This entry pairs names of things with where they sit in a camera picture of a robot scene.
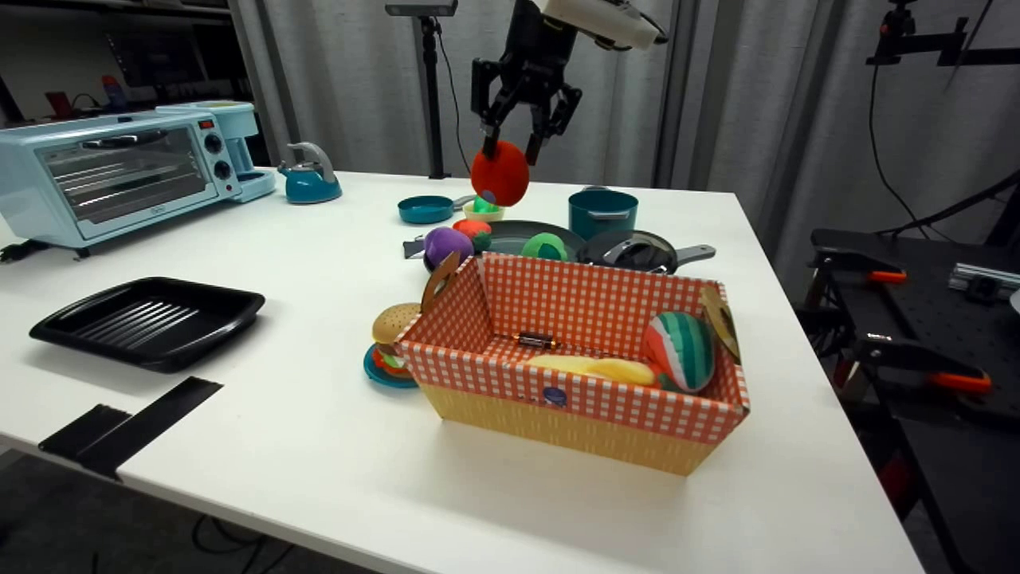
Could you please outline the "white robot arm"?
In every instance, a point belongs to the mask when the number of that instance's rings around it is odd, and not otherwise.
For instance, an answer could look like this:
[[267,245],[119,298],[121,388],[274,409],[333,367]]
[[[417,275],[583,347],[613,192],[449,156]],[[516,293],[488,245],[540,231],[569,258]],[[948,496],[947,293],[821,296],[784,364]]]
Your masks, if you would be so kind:
[[630,0],[514,0],[504,53],[471,59],[471,110],[480,122],[480,156],[497,156],[506,113],[516,104],[531,110],[526,158],[557,138],[583,92],[567,84],[573,42],[588,34],[602,52],[652,49],[666,42],[656,19]]

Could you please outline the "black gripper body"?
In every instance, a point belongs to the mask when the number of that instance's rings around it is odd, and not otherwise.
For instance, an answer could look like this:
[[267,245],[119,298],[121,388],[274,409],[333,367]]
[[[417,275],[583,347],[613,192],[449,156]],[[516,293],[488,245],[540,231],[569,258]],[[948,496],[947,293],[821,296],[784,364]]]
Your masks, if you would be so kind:
[[565,78],[573,37],[531,0],[514,0],[504,53],[471,59],[471,110],[480,124],[497,131],[516,104],[530,104],[535,134],[561,134],[580,104],[580,88]]

